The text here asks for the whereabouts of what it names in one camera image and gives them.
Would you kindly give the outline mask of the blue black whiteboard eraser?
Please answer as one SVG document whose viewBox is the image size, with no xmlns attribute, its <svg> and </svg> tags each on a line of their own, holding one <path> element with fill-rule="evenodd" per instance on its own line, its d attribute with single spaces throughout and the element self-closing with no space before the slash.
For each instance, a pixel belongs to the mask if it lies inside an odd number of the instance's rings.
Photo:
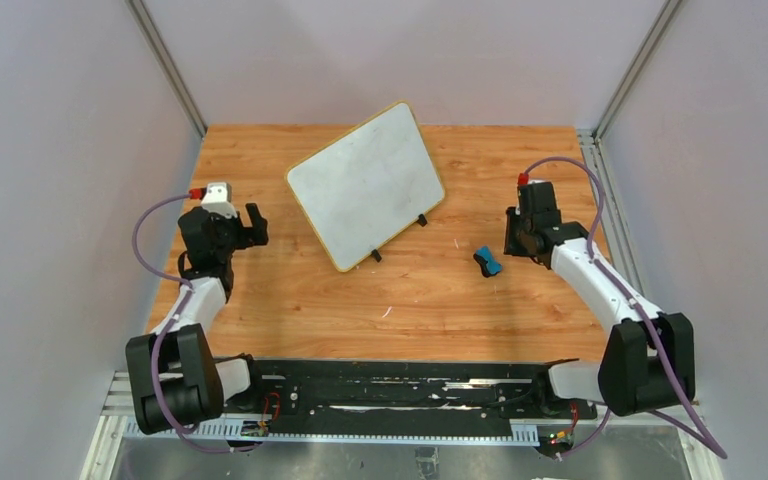
<svg viewBox="0 0 768 480">
<path fill-rule="evenodd" d="M 494 258 L 488 246 L 482 246 L 473 254 L 473 259 L 479 265 L 484 278 L 491 278 L 502 271 L 502 265 Z"/>
</svg>

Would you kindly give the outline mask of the yellow-framed whiteboard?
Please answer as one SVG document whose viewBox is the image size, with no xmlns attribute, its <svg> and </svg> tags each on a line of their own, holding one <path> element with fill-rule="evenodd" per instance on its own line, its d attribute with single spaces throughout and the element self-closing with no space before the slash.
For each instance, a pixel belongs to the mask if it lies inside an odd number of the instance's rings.
<svg viewBox="0 0 768 480">
<path fill-rule="evenodd" d="M 379 254 L 446 195 L 414 111 L 405 101 L 291 166 L 285 180 L 340 272 Z"/>
</svg>

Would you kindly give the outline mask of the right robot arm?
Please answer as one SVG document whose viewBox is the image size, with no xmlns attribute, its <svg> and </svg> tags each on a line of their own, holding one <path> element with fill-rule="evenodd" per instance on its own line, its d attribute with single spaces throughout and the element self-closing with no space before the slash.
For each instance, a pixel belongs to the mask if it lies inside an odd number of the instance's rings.
<svg viewBox="0 0 768 480">
<path fill-rule="evenodd" d="M 694 332 L 681 313 L 667 314 L 639 294 L 601 254 L 578 222 L 557 211 L 506 211 L 504 252 L 527 257 L 564 280 L 607 334 L 598 362 L 561 360 L 546 372 L 558 399 L 606 405 L 619 416 L 692 401 L 696 393 Z"/>
</svg>

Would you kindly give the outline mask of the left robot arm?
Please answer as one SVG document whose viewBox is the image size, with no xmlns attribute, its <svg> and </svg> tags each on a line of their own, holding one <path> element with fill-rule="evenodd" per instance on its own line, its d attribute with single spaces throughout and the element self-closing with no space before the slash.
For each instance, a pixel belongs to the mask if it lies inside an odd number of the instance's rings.
<svg viewBox="0 0 768 480">
<path fill-rule="evenodd" d="M 236 251 L 268 242 L 268 222 L 254 203 L 250 223 L 202 206 L 178 220 L 185 245 L 172 281 L 179 295 L 149 334 L 131 338 L 125 355 L 137 424 L 144 434 L 189 431 L 226 407 L 258 410 L 266 401 L 261 370 L 249 354 L 215 359 L 206 332 L 230 299 Z"/>
</svg>

